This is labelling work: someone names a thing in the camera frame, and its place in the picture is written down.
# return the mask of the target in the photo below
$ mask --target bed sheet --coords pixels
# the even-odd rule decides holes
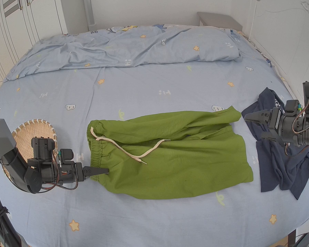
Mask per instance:
[[[284,102],[290,99],[259,52],[236,31],[231,36],[241,62],[72,68],[6,81],[0,88],[0,118],[12,131],[30,119],[49,121],[59,149],[73,149],[75,162],[85,166],[90,165],[86,128],[91,120],[211,112],[231,105],[243,111],[266,87]],[[0,199],[32,247],[269,246],[309,218],[309,181],[298,201],[279,187],[261,193],[256,140],[242,118],[232,126],[245,140],[251,183],[194,198],[139,200],[86,179],[74,191],[55,188],[33,195],[12,186],[0,166]]]

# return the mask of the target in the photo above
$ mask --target nightstand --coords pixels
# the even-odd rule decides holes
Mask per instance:
[[[199,16],[199,26],[231,28],[237,31],[243,29],[243,26],[229,15],[206,12],[197,12],[197,14]]]

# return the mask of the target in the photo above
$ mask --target bed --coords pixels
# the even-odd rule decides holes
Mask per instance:
[[[50,122],[56,130],[59,149],[73,149],[74,161],[85,166],[90,165],[86,129],[91,120],[127,120],[183,110],[211,112],[231,105],[243,111],[266,87],[284,102],[293,95],[303,102],[298,83],[309,80],[309,51],[303,54],[299,50],[304,49],[303,42],[307,43],[302,30],[309,28],[309,6],[300,0],[288,0],[288,4],[284,1],[254,0],[250,5],[250,20],[244,32],[268,59],[235,30],[172,24],[117,27],[40,42],[22,58],[32,56],[32,61],[18,63],[1,86],[0,118],[12,131],[34,118]],[[294,30],[282,25],[290,19],[290,10],[291,14],[298,12],[296,16],[307,23],[293,37],[299,41],[294,52],[289,48],[294,46],[291,36],[281,35],[281,29]],[[156,36],[192,30],[200,43],[206,37],[206,28],[227,35],[231,42],[224,45],[238,48],[240,56],[231,60],[218,57],[227,61],[174,59],[158,64],[161,57],[152,55],[142,63],[126,58],[119,64],[100,67],[84,51],[69,48],[78,36],[90,43],[97,41],[96,36],[110,36],[112,41],[128,36],[136,41],[152,37],[154,32],[153,42],[160,50],[170,46],[170,40]],[[60,53],[47,52],[41,43],[54,45]],[[101,46],[107,47],[104,51],[108,52],[114,44]],[[199,45],[194,46],[192,50],[196,52]],[[304,77],[296,78],[293,69],[287,67],[290,59],[302,63]],[[50,193],[33,195],[12,186],[0,166],[0,199],[9,209],[13,226],[32,247],[269,246],[309,219],[309,180],[299,200],[279,187],[261,193],[256,140],[242,118],[232,127],[245,140],[247,161],[254,175],[251,183],[194,198],[139,200],[108,192],[87,179],[74,191],[55,188]]]

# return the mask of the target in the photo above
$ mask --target white drawstring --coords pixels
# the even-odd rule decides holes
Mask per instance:
[[[158,141],[156,143],[156,145],[154,147],[152,147],[151,149],[149,149],[148,151],[146,151],[144,154],[141,155],[133,155],[128,153],[126,150],[124,150],[121,146],[119,146],[114,140],[110,139],[110,138],[106,138],[104,136],[98,137],[95,133],[94,133],[94,128],[91,127],[91,134],[96,138],[97,141],[99,140],[104,140],[104,141],[109,141],[111,143],[113,143],[116,147],[118,147],[121,151],[123,151],[125,154],[129,155],[132,159],[135,159],[138,162],[142,162],[144,164],[147,164],[146,162],[142,161],[140,158],[146,156],[147,154],[149,154],[150,152],[152,152],[153,150],[155,150],[162,142],[164,141],[170,141],[170,139],[161,139],[160,141]]]

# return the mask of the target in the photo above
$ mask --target clothing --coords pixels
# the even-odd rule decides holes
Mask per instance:
[[[194,197],[243,182],[253,181],[243,138],[229,123],[240,112],[232,106],[218,112],[182,111],[138,117],[127,121],[91,121],[87,139],[91,166],[108,168],[107,175],[93,176],[108,191],[139,199]],[[136,161],[106,140],[114,140]]]
[[[260,93],[258,101],[243,110],[242,115],[257,112],[263,109],[279,107],[284,112],[285,105],[277,94],[268,88]],[[309,179],[309,147],[297,156],[289,157],[285,148],[278,143],[262,139],[261,133],[268,132],[267,125],[256,125],[246,121],[253,136],[256,138],[256,149],[260,166],[261,192],[271,191],[279,184],[281,190],[290,190],[296,199],[299,199]],[[296,147],[291,144],[287,153],[295,155],[305,146]]]

